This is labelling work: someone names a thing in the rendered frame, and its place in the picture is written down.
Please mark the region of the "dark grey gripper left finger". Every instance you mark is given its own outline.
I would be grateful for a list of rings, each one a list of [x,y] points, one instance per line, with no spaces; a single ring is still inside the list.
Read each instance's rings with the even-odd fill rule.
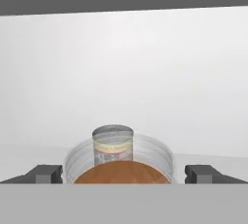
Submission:
[[[62,183],[62,172],[63,167],[61,165],[37,165],[27,174],[3,180],[3,183]]]

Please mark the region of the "grey labelled can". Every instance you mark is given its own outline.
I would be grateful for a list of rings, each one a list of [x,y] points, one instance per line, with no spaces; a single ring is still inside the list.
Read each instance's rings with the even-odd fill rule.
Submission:
[[[134,130],[121,124],[109,124],[92,132],[94,164],[133,160]]]

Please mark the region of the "clear honey bottle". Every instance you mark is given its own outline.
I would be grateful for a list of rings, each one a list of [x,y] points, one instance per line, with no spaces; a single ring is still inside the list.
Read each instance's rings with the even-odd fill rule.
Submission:
[[[170,183],[176,183],[175,159],[168,146],[142,134],[133,137],[133,160],[160,172]],[[63,162],[63,179],[73,183],[82,173],[94,167],[93,139],[74,146]]]

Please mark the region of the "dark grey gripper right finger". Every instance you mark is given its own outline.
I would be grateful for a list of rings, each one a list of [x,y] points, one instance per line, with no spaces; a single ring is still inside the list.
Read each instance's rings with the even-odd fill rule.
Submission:
[[[242,184],[245,180],[226,176],[210,165],[186,165],[185,183],[191,184]]]

